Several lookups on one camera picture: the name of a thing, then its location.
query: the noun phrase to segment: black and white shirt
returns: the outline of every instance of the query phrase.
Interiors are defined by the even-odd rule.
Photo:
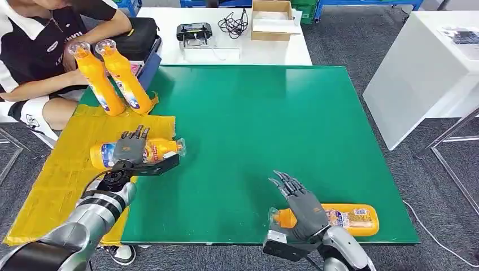
[[[52,10],[50,20],[23,17],[7,0],[0,0],[0,92],[64,73],[65,42],[86,32],[80,14],[110,20],[117,9],[112,0],[75,2],[73,7]]]

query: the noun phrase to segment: black bag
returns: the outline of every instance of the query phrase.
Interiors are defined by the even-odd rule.
[[[116,42],[118,52],[132,61],[145,61],[149,56],[156,39],[156,26],[153,18],[129,18],[132,22],[132,31],[111,38]]]

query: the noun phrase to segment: cardboard box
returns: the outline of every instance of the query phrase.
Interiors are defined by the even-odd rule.
[[[259,41],[289,41],[300,34],[301,12],[291,9],[286,0],[253,0],[251,9],[251,39]]]

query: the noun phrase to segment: white table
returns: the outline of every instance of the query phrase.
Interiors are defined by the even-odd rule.
[[[248,29],[238,39],[231,39],[218,27],[218,21],[234,12],[233,18],[239,19],[242,8],[172,8],[143,7],[138,17],[155,19],[160,28],[162,45],[158,54],[162,64],[269,64],[269,65],[311,65],[311,58],[304,41],[303,33],[291,36],[289,42],[252,41],[251,9],[246,12],[250,19]],[[239,47],[241,57],[238,61],[221,61],[211,57],[204,62],[185,60],[176,39],[176,27],[180,24],[209,23],[218,47]]]
[[[389,150],[425,118],[479,105],[479,60],[437,31],[449,25],[479,28],[479,11],[413,12],[363,93]]]

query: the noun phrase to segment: person's arm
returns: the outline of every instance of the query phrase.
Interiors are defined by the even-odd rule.
[[[68,53],[68,47],[74,42],[85,41],[94,44],[105,38],[118,36],[132,29],[132,24],[128,17],[120,10],[112,0],[80,0],[75,1],[73,9],[84,16],[92,19],[103,20],[95,28],[76,37],[65,44],[63,53],[63,67],[65,71],[75,69],[75,59]]]
[[[12,92],[0,93],[0,98],[8,102],[19,102],[45,96],[68,86],[86,85],[87,83],[85,77],[77,69],[45,80],[21,84]]]

